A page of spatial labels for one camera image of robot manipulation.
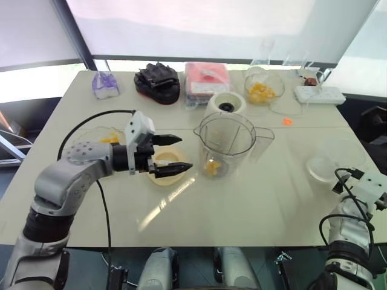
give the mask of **white table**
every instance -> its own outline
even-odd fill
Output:
[[[76,77],[0,201],[0,243],[15,242],[34,196],[37,175],[56,159],[59,144],[69,129],[92,114],[108,109],[140,109],[154,119],[158,134],[182,137],[177,146],[191,162],[197,163],[198,141],[192,128],[200,122],[203,110],[185,111],[180,101],[172,106],[158,105],[133,91],[133,74],[123,72],[116,76],[125,93],[104,101],[93,99],[92,72],[81,72]],[[242,72],[232,76],[237,80]],[[69,110],[73,110],[74,118],[67,120]],[[354,141],[356,137],[334,106],[310,105],[303,116],[293,119],[292,127],[282,125],[283,117],[249,117],[257,126],[272,124],[268,127],[273,128],[276,139],[257,163],[245,160],[229,181],[206,179],[197,172],[197,166],[170,187],[153,184],[145,174],[129,176],[120,172],[102,179],[111,218],[112,245],[322,245],[319,221],[331,212],[339,197],[330,192],[329,185],[310,177],[304,164],[329,136],[340,135]],[[128,116],[124,114],[102,117],[77,131],[70,143],[96,126],[121,129],[127,122]],[[362,169],[376,167],[368,157]],[[375,242],[387,242],[385,219],[384,212],[376,212],[372,219]],[[76,215],[68,245],[107,246],[105,214],[96,185],[90,188]]]

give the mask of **power strip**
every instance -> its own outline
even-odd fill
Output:
[[[297,86],[294,93],[300,103],[341,105],[346,100],[339,89],[333,86],[323,86],[321,91],[316,86]]]

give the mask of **clear plastic pitcher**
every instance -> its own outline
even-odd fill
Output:
[[[264,142],[254,148],[257,139],[261,138],[257,136],[257,129],[271,134],[262,137]],[[211,178],[233,173],[251,151],[252,160],[256,161],[274,140],[270,129],[255,128],[245,117],[228,112],[208,115],[193,132],[200,137],[200,171]]]

